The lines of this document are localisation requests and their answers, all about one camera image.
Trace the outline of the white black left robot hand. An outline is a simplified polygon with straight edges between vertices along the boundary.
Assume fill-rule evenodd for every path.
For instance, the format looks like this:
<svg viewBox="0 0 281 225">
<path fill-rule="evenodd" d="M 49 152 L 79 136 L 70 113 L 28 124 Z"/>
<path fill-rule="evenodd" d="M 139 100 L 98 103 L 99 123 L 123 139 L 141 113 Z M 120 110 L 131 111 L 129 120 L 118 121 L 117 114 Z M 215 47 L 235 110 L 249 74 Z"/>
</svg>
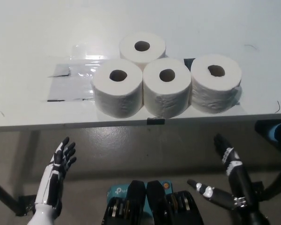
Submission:
<svg viewBox="0 0 281 225">
<path fill-rule="evenodd" d="M 63 181 L 71 165 L 76 162 L 75 143 L 66 137 L 56 148 L 46 166 L 35 200 L 35 204 L 45 204 L 57 208 L 61 202 Z"/>
</svg>

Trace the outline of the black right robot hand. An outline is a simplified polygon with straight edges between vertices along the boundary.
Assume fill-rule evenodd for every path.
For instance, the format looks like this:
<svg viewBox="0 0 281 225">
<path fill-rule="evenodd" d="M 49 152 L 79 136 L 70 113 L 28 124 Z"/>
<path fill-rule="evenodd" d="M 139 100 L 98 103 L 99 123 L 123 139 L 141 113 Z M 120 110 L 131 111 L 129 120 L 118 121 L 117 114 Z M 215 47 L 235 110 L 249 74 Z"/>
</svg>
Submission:
<svg viewBox="0 0 281 225">
<path fill-rule="evenodd" d="M 189 179 L 187 184 L 211 203 L 227 210 L 258 211 L 259 202 L 252 181 L 237 151 L 221 134 L 214 137 L 217 154 L 224 165 L 232 193 Z"/>
</svg>

